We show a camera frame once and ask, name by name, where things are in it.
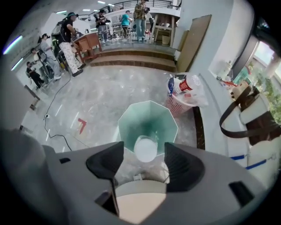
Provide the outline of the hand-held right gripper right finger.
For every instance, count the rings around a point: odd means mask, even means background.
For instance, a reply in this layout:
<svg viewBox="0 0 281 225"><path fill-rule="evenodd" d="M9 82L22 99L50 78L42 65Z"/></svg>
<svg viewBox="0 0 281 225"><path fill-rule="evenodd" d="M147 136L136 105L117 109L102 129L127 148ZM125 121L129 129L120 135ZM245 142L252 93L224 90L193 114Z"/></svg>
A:
<svg viewBox="0 0 281 225"><path fill-rule="evenodd" d="M165 144L169 183L137 181L134 193L164 194L145 225L234 224L243 208L266 192L264 185L233 159L175 143Z"/></svg>

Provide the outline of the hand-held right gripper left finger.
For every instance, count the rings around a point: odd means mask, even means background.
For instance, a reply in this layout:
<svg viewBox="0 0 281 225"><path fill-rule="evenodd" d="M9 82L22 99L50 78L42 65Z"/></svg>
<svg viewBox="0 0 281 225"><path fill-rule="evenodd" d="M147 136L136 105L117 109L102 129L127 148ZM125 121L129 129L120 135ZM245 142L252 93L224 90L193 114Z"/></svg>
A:
<svg viewBox="0 0 281 225"><path fill-rule="evenodd" d="M123 161L123 142L61 153L47 145L43 149L68 225L127 224L119 218L113 182Z"/></svg>

